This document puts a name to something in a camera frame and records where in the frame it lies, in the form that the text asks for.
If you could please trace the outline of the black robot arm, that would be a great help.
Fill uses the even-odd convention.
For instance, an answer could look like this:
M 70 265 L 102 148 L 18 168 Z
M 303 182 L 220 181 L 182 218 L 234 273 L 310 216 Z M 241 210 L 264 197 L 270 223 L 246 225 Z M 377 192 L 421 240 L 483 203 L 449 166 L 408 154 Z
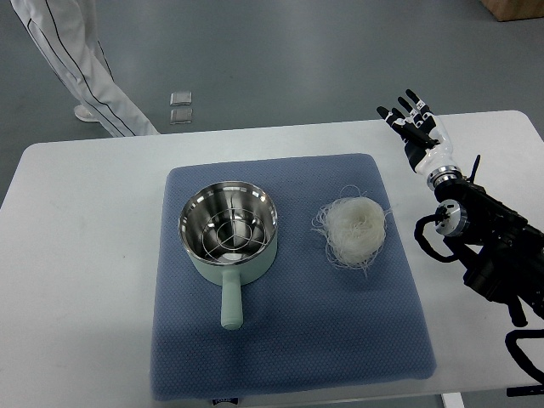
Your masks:
M 527 326 L 523 303 L 542 317 L 543 233 L 454 165 L 433 170 L 427 183 L 439 202 L 437 228 L 452 252 L 437 259 L 460 261 L 464 284 L 505 304 L 514 326 Z

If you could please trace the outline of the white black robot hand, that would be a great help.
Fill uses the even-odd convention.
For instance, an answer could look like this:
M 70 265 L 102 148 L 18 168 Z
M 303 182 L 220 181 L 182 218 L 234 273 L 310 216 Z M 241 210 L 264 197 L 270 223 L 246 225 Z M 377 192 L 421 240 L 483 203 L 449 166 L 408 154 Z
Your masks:
M 398 97 L 397 108 L 377 107 L 378 115 L 400 136 L 409 165 L 414 173 L 429 179 L 441 168 L 459 171 L 453 159 L 453 145 L 443 122 L 412 90 L 405 91 L 408 99 Z

